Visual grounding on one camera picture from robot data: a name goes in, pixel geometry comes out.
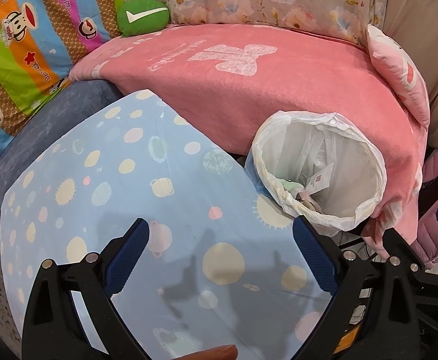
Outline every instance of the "white plastic bag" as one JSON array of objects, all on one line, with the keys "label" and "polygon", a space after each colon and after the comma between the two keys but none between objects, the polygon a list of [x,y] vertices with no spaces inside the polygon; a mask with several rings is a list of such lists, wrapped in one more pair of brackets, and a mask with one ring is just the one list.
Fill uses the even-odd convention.
[{"label": "white plastic bag", "polygon": [[[250,154],[262,184],[284,212],[304,215],[320,234],[330,237],[368,218],[387,181],[381,152],[338,113],[278,111],[259,128]],[[307,185],[330,164],[329,186],[313,196],[324,214],[295,200],[279,180]]]}]

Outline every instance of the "white check mark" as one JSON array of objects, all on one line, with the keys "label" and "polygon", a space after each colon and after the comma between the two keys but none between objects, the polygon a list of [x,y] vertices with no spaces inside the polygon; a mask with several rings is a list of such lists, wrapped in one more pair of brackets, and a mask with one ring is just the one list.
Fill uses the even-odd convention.
[{"label": "white check mark", "polygon": [[135,13],[135,14],[133,14],[129,11],[126,11],[126,13],[127,13],[127,19],[129,21],[129,23],[134,23],[134,21],[142,19],[145,16],[151,15],[151,14],[156,13],[156,12],[165,11],[165,10],[167,10],[167,8],[162,7],[162,8],[151,9],[150,11],[139,12],[139,13]]}]

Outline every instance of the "red star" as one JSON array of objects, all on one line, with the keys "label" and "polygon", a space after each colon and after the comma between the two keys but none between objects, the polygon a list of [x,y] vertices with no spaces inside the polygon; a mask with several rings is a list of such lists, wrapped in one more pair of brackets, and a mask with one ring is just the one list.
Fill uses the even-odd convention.
[{"label": "red star", "polygon": [[35,62],[35,53],[27,52],[27,56],[24,58],[24,61],[27,62],[27,65],[30,65],[32,62]]}]

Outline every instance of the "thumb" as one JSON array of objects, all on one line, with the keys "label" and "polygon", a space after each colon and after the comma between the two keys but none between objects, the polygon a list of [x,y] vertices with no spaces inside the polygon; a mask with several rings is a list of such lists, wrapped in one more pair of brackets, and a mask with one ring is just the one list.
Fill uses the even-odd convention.
[{"label": "thumb", "polygon": [[235,345],[225,345],[204,350],[202,352],[191,353],[190,355],[176,360],[236,360],[237,348]]}]

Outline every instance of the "metal screw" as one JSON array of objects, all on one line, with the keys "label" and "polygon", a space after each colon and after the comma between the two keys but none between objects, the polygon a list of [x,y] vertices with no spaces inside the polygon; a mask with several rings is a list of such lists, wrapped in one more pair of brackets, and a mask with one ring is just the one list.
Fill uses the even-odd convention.
[{"label": "metal screw", "polygon": [[94,263],[99,259],[99,255],[97,253],[89,253],[87,256],[85,256],[85,261],[89,263]]},{"label": "metal screw", "polygon": [[342,255],[347,261],[354,261],[356,259],[356,254],[350,250],[349,251],[346,250]]},{"label": "metal screw", "polygon": [[398,265],[400,264],[400,259],[399,259],[399,257],[392,256],[392,257],[389,259],[389,262],[390,262],[392,265],[394,265],[394,266],[398,266]]},{"label": "metal screw", "polygon": [[44,269],[50,268],[53,263],[54,262],[51,259],[45,259],[44,261],[42,261],[42,268]]}]

